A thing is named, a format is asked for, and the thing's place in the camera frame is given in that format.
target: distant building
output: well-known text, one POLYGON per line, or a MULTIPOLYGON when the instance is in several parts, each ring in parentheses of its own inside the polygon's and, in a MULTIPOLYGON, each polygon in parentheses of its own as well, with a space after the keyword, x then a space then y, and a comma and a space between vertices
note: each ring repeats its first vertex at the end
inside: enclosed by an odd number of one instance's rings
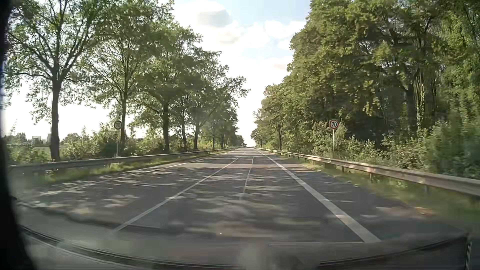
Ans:
POLYGON ((32 136, 32 144, 39 144, 42 141, 42 137, 40 136, 32 136))

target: grass verge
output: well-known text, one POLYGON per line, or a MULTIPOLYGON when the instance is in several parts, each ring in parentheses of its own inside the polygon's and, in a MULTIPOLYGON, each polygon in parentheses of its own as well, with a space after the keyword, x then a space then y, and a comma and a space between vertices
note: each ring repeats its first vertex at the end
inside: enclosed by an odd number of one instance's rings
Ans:
POLYGON ((462 230, 480 235, 480 203, 478 198, 455 191, 375 175, 371 181, 367 172, 341 167, 326 168, 321 162, 308 160, 302 165, 322 171, 341 182, 351 182, 386 198, 401 200, 416 208, 422 215, 451 224, 462 230))
POLYGON ((108 174, 108 173, 115 173, 115 172, 125 172, 130 170, 142 169, 147 167, 158 166, 162 164, 168 164, 178 161, 185 161, 200 157, 206 157, 210 154, 201 153, 198 155, 190 155, 184 157, 177 157, 177 158, 163 158, 163 159, 155 159, 147 162, 139 161, 139 162, 129 162, 129 163, 112 163, 109 166, 101 167, 101 168, 71 168, 71 169, 64 169, 58 171, 50 171, 44 175, 38 175, 35 180, 36 183, 45 183, 45 184, 53 184, 58 182, 68 182, 68 181, 76 181, 76 180, 84 180, 91 176, 101 175, 101 174, 108 174))

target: road sign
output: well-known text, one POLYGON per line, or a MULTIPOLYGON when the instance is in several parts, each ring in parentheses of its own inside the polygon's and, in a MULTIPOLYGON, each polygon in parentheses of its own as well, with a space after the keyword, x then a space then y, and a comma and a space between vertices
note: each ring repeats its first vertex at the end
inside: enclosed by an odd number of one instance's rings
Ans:
POLYGON ((328 122, 328 126, 331 129, 337 129, 338 128, 338 120, 336 120, 336 119, 330 120, 330 122, 328 122))
POLYGON ((120 121, 120 120, 115 121, 115 123, 113 124, 113 126, 114 126, 116 129, 121 129, 121 121, 120 121))

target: metal guardrail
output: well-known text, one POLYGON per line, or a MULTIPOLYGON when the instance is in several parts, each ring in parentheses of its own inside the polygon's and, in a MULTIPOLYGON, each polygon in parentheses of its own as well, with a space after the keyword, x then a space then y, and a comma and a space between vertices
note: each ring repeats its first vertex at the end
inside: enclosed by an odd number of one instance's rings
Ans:
POLYGON ((10 165, 8 166, 8 171, 11 172, 13 170, 23 170, 23 171, 35 172, 35 171, 48 171, 48 170, 67 169, 67 168, 101 166, 101 165, 109 165, 112 163, 120 163, 120 162, 136 162, 136 161, 155 160, 163 157, 176 157, 176 156, 188 156, 188 155, 201 154, 201 153, 212 153, 212 152, 233 150, 236 148, 237 147, 207 150, 207 151, 174 153, 174 154, 132 156, 132 157, 119 157, 119 158, 94 159, 94 160, 69 160, 69 161, 58 161, 58 162, 10 165))
POLYGON ((368 172, 370 173, 370 177, 372 177, 372 174, 378 174, 378 175, 388 176, 388 177, 392 177, 400 180, 424 184, 427 186, 435 186, 435 187, 453 190, 453 191, 457 191, 457 192, 461 192, 469 195, 480 196, 480 180, 477 180, 477 179, 463 178, 463 177, 444 175, 444 174, 436 174, 436 173, 430 173, 430 172, 420 172, 420 171, 407 170, 407 169, 399 169, 399 168, 372 165, 372 164, 347 161, 347 160, 336 160, 331 158, 291 153, 286 151, 270 150, 270 149, 264 149, 264 148, 256 148, 256 149, 266 150, 266 151, 270 151, 272 153, 276 153, 280 155, 298 157, 299 159, 304 158, 306 160, 314 160, 314 161, 319 161, 327 164, 340 166, 342 167, 342 171, 344 171, 344 168, 349 168, 349 169, 354 169, 362 172, 368 172))

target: road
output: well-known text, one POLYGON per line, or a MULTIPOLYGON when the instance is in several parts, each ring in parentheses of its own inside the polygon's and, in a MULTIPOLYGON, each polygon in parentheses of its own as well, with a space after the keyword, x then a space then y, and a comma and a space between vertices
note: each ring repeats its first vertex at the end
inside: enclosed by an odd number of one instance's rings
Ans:
POLYGON ((110 233, 375 243, 458 231, 401 201, 253 148, 53 185, 30 205, 110 233))

